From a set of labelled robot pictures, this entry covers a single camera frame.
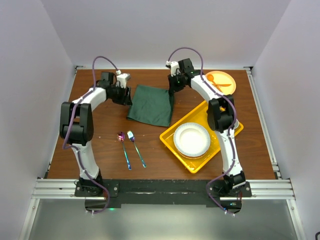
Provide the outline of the dark green cloth napkin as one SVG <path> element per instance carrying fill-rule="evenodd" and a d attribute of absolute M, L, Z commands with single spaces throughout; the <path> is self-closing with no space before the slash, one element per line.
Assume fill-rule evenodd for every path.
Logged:
<path fill-rule="evenodd" d="M 126 118 L 143 124 L 168 127 L 174 109 L 174 94 L 167 89 L 137 85 Z"/>

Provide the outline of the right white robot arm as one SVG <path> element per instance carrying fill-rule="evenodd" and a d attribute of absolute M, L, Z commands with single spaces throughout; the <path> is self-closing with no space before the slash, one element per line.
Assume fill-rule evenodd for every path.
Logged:
<path fill-rule="evenodd" d="M 165 65 L 170 69 L 168 81 L 171 93 L 174 94 L 189 86 L 207 102 L 207 123 L 217 136 L 223 162 L 223 179 L 212 180 L 209 187 L 219 186 L 222 194 L 235 196 L 246 183 L 246 178 L 235 143 L 237 112 L 234 97 L 218 90 L 203 74 L 203 70 L 194 69 L 189 58 L 180 61 L 167 60 Z"/>

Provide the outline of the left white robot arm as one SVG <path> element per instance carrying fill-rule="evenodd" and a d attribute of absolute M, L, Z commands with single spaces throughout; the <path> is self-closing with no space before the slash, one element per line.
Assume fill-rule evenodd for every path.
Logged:
<path fill-rule="evenodd" d="M 131 88 L 127 86 L 130 79 L 129 73 L 120 70 L 103 72 L 101 79 L 94 81 L 83 96 L 61 104 L 59 135 L 63 139 L 62 148 L 72 149 L 79 167 L 78 187 L 92 196 L 106 193 L 92 148 L 93 111 L 107 100 L 131 106 Z"/>

